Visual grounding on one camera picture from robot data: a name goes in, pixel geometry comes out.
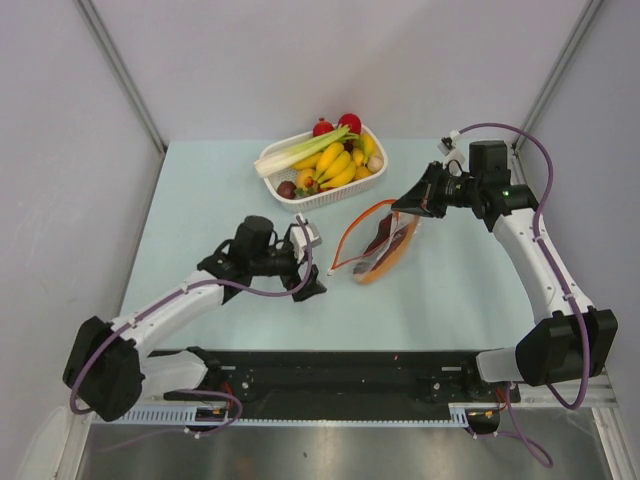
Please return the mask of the clear zip bag red zipper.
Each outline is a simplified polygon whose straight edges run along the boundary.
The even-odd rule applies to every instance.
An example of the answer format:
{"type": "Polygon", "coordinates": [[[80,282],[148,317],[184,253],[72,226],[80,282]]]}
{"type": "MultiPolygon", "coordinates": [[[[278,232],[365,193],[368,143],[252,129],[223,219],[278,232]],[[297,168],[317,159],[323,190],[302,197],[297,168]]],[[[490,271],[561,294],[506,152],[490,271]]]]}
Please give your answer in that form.
{"type": "Polygon", "coordinates": [[[327,271],[347,275],[359,285],[379,282],[407,255],[421,218],[392,209],[382,200],[361,213],[341,236],[327,271]]]}

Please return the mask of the green white celery stalk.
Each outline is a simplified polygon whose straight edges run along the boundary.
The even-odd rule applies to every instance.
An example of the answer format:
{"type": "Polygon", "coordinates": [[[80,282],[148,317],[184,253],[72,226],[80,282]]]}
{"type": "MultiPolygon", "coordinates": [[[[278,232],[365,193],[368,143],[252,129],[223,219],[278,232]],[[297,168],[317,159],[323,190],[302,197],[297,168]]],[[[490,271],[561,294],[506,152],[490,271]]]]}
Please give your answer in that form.
{"type": "Polygon", "coordinates": [[[342,126],[329,133],[312,137],[303,142],[282,148],[270,153],[254,163],[255,171],[259,177],[265,178],[281,170],[285,170],[294,163],[303,160],[334,142],[341,140],[350,132],[349,126],[342,126]]]}

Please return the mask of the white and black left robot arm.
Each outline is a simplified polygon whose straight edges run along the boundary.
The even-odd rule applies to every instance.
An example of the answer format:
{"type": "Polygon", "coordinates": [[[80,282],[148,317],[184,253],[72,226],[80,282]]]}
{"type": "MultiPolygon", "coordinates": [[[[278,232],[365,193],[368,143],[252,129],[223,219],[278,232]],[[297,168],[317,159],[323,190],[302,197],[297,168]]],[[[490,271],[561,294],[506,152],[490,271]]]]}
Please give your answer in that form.
{"type": "Polygon", "coordinates": [[[313,250],[317,227],[297,215],[284,236],[262,216],[246,217],[233,238],[202,259],[178,286],[149,305],[109,321],[97,316],[79,327],[63,371],[73,414],[111,422],[140,399],[184,391],[207,400],[221,387],[214,359],[200,348],[168,356],[153,351],[194,319],[242,292],[305,301],[325,292],[313,250]]]}

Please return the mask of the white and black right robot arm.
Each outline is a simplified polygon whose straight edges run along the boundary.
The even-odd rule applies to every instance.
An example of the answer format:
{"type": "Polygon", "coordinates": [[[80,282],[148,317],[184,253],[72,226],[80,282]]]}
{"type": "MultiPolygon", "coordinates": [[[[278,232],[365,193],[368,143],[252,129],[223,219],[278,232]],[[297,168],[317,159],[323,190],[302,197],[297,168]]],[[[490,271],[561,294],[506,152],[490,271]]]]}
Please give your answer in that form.
{"type": "Polygon", "coordinates": [[[530,301],[533,329],[512,348],[478,353],[477,367],[461,376],[463,393],[484,401],[498,382],[541,386],[600,375],[618,330],[614,313],[597,309],[559,259],[533,192],[511,181],[507,145],[473,142],[468,160],[459,174],[430,163],[392,205],[428,218],[442,218],[450,207],[471,210],[508,254],[530,301]]]}

